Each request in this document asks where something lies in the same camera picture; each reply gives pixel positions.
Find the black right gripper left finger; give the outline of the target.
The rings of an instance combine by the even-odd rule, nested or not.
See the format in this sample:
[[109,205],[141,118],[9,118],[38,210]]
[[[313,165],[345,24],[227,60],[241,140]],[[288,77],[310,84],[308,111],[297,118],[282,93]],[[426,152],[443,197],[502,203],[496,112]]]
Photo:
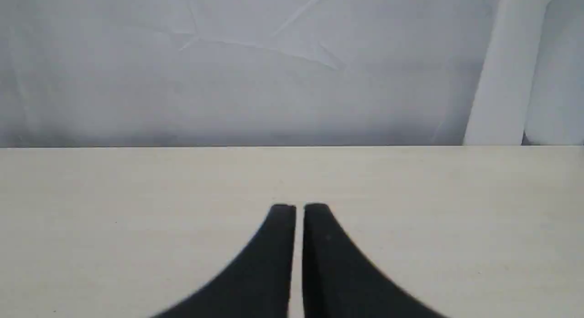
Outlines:
[[296,207],[274,204],[254,237],[218,275],[158,317],[288,317],[295,228]]

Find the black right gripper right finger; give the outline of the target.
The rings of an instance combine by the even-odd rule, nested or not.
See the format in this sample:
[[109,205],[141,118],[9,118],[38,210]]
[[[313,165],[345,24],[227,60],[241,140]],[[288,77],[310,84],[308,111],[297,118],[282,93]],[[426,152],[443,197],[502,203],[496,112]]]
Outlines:
[[439,318],[387,278],[324,203],[304,207],[302,297],[307,318]]

